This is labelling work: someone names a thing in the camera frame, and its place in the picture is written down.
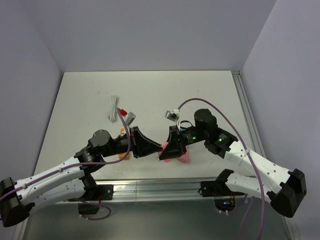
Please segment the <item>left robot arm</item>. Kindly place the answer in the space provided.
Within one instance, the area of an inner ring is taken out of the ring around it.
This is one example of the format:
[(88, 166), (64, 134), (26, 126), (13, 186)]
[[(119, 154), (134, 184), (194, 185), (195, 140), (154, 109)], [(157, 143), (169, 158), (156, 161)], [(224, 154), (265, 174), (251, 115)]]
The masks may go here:
[(105, 157), (133, 153), (135, 158), (162, 151), (162, 146), (145, 137), (138, 127), (113, 139), (107, 130), (96, 131), (86, 147), (65, 162), (37, 175), (0, 182), (0, 219), (12, 227), (27, 219), (32, 212), (62, 201), (92, 200), (100, 191), (92, 173), (107, 162)]

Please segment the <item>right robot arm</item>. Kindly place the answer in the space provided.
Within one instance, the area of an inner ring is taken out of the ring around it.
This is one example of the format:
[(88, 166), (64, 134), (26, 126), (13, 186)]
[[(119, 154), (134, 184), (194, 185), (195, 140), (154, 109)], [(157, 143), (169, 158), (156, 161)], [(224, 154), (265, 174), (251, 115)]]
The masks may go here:
[(169, 128), (166, 146), (159, 152), (160, 160), (181, 158), (187, 153), (188, 145), (204, 142), (209, 152), (253, 175), (247, 177), (225, 169), (211, 188), (222, 195), (236, 192), (263, 199), (282, 216), (294, 216), (307, 193), (305, 174), (301, 170), (279, 166), (244, 147), (238, 137), (218, 127), (216, 117), (206, 108), (197, 110), (194, 113), (195, 125), (185, 129), (179, 128), (179, 113), (179, 109), (165, 113), (165, 118), (175, 125)]

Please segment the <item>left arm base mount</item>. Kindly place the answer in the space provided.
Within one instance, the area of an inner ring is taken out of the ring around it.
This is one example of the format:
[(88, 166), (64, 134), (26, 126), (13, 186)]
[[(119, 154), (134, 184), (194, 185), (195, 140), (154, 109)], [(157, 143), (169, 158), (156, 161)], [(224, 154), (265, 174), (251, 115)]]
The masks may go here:
[[(113, 199), (114, 186), (112, 184), (98, 185), (95, 190), (89, 192), (88, 197), (83, 198), (84, 201), (96, 201), (101, 204), (102, 201), (111, 201)], [(78, 213), (88, 217), (94, 216), (100, 210), (99, 206), (93, 206), (85, 203), (78, 203)]]

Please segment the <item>orange power strip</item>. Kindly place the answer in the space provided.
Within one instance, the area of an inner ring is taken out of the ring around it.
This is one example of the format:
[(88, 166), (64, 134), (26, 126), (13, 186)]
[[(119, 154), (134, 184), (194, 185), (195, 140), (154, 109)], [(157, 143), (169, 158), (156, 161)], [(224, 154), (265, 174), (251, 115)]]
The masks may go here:
[[(125, 135), (125, 129), (124, 128), (122, 128), (121, 130), (120, 130), (120, 136), (122, 137), (122, 136), (124, 136)], [(121, 159), (121, 158), (123, 158), (124, 156), (125, 156), (125, 152), (123, 152), (123, 153), (119, 153), (118, 154), (118, 158), (119, 159)], [(130, 153), (124, 158), (124, 160), (129, 160), (130, 159)]]

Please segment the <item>pink plug adapter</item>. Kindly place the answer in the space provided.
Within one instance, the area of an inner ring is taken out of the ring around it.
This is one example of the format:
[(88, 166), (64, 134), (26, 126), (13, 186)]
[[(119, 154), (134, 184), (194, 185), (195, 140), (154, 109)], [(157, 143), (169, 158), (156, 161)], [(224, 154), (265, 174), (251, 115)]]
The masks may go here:
[(182, 155), (178, 143), (166, 142), (162, 145), (162, 151), (158, 153), (158, 158), (165, 163), (169, 163)]

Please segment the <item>pink triangular power strip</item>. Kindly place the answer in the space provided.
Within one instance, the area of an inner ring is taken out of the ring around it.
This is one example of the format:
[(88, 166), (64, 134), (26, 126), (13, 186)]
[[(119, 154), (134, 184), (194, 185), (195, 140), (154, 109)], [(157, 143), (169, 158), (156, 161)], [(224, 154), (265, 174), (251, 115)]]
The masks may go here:
[(177, 160), (180, 161), (183, 164), (188, 164), (189, 161), (190, 161), (188, 152), (185, 151), (185, 153), (182, 154), (179, 158), (177, 158)]

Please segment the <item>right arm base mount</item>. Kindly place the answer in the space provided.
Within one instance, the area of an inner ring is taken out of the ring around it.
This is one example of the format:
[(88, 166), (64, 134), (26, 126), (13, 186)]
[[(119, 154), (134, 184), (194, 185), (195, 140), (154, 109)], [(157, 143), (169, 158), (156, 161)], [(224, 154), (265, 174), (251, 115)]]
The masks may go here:
[(224, 182), (216, 180), (201, 181), (198, 194), (204, 198), (212, 197), (219, 214), (226, 215), (237, 210), (247, 200), (246, 194), (231, 191)]

